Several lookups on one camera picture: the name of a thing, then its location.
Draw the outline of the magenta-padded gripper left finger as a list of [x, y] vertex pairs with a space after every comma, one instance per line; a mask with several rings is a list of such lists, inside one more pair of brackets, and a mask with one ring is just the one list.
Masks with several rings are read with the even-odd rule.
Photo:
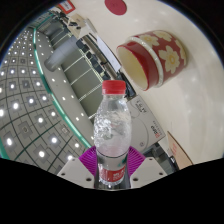
[[93, 189], [97, 174], [96, 147], [93, 146], [79, 158], [72, 158], [59, 171], [58, 176], [78, 186]]

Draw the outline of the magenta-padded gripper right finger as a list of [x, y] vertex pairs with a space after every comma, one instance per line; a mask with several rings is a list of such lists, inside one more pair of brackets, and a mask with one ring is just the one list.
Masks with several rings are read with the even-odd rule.
[[166, 176], [166, 172], [153, 157], [145, 157], [133, 147], [128, 152], [127, 173], [132, 189], [146, 186]]

